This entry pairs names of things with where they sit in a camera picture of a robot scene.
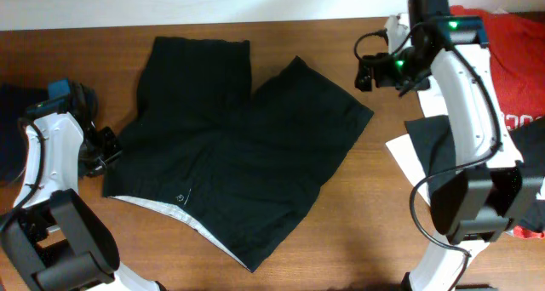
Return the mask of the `black shorts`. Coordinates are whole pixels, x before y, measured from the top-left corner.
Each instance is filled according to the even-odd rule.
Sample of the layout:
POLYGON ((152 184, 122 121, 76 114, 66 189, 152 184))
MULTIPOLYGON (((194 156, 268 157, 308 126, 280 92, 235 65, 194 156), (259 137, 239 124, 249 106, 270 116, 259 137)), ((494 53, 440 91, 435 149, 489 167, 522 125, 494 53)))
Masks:
POLYGON ((301 223, 372 110, 301 58, 259 88, 250 43, 157 37, 106 197, 197 229, 255 271, 301 223))

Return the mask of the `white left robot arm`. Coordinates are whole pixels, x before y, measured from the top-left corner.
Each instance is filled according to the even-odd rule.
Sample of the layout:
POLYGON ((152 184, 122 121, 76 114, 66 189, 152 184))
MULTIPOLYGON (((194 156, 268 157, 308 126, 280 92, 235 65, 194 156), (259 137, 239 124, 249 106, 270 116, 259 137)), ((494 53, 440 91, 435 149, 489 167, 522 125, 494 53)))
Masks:
POLYGON ((164 290, 121 262, 113 235, 79 196, 79 179, 104 174, 122 153, 112 130, 94 124, 95 91, 65 79, 48 96, 18 121, 26 171, 1 217, 3 252, 31 290, 164 290))

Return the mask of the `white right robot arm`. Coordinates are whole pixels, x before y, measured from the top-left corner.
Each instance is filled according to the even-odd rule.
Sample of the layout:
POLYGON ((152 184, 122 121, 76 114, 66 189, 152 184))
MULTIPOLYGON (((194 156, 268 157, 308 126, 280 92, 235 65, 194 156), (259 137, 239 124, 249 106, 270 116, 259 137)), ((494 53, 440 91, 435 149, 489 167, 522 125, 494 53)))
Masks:
POLYGON ((491 77, 484 22, 455 16, 448 0, 409 0, 407 14, 377 32, 388 50, 360 55, 355 85, 394 86, 401 94, 433 78, 441 91, 456 163, 449 180, 427 194, 435 233, 403 290, 452 290, 471 260, 513 229, 538 199, 544 176, 513 143, 491 77))

